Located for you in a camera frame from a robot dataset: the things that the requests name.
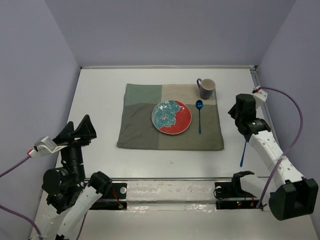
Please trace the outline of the blue plastic fork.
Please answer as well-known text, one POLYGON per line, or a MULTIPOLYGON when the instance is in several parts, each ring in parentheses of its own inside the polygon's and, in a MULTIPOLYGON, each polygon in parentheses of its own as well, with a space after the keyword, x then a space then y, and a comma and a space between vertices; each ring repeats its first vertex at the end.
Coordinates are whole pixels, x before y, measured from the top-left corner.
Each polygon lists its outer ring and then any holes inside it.
POLYGON ((246 148, 247 148, 247 141, 245 141, 244 143, 244 147, 243 147, 243 151, 242 151, 242 155, 241 155, 241 160, 240 160, 240 164, 239 166, 242 168, 243 164, 244 164, 244 159, 245 159, 245 154, 246 154, 246 148))

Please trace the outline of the blue metallic spoon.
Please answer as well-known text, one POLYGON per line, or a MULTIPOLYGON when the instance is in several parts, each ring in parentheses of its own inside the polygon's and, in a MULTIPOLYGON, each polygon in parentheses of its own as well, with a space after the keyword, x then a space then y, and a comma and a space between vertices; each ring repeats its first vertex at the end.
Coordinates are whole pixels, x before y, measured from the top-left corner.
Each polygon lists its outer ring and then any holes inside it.
POLYGON ((195 103, 196 108, 198 109, 198 133, 202 133, 202 126, 201 126, 201 109, 203 108, 203 101, 197 100, 195 103))

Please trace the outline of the purple ceramic mug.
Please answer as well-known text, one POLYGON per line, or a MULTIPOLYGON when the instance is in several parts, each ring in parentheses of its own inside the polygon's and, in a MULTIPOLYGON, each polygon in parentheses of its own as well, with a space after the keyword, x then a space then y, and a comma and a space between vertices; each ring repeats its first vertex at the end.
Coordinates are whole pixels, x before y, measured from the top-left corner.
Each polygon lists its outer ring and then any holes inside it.
POLYGON ((199 88, 199 95, 204 100, 209 99, 216 91, 216 83, 212 79, 198 78, 196 84, 199 88))

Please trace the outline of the red floral plate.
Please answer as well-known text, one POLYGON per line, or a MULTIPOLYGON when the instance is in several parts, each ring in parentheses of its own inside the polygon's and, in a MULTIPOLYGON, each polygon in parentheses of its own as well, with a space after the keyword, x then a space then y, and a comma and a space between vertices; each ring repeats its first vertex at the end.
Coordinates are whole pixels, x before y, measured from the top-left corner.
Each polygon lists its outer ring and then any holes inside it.
POLYGON ((192 113, 184 103, 177 100, 166 100, 154 107, 151 121, 159 132, 178 135, 191 125, 192 113))

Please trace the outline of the green patchwork cloth placemat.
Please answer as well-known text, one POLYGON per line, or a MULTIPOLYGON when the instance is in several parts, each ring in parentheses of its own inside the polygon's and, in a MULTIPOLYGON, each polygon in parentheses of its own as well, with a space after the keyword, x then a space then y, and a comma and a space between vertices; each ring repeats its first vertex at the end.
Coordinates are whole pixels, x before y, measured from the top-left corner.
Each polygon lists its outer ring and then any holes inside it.
POLYGON ((124 94, 121 127, 117 147, 140 150, 222 151, 221 131, 216 95, 203 101, 201 130, 196 101, 200 91, 196 84, 142 85, 127 84, 124 94), (175 100, 191 111, 192 121, 187 130, 170 135, 158 131, 151 119, 152 111, 161 102, 175 100))

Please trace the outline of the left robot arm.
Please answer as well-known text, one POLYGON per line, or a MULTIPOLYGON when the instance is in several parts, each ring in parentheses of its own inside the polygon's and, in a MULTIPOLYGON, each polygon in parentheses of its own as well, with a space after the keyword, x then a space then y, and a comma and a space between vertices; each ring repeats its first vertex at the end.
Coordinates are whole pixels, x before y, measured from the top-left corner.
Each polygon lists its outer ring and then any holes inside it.
POLYGON ((89 115, 78 127, 72 121, 55 137, 42 137, 34 144, 40 156, 60 153, 61 167, 48 169, 42 179, 47 193, 45 211, 36 228, 35 240, 68 240, 74 228, 100 198, 110 194, 112 179, 101 171, 91 175, 85 183, 82 147, 97 138, 89 115))

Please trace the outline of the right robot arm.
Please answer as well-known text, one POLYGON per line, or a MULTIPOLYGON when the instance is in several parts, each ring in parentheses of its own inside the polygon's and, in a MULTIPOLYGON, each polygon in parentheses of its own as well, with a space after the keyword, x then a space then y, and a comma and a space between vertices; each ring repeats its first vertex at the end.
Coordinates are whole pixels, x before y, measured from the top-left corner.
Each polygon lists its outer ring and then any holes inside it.
POLYGON ((237 130, 255 149, 270 175, 264 186, 248 176, 230 183, 235 196, 248 192, 259 197, 257 209, 269 207, 279 220, 292 219, 314 212, 319 186, 313 178, 305 178, 290 162, 286 152, 277 144, 270 126, 257 117, 256 94, 241 93, 228 114, 234 119, 237 130))

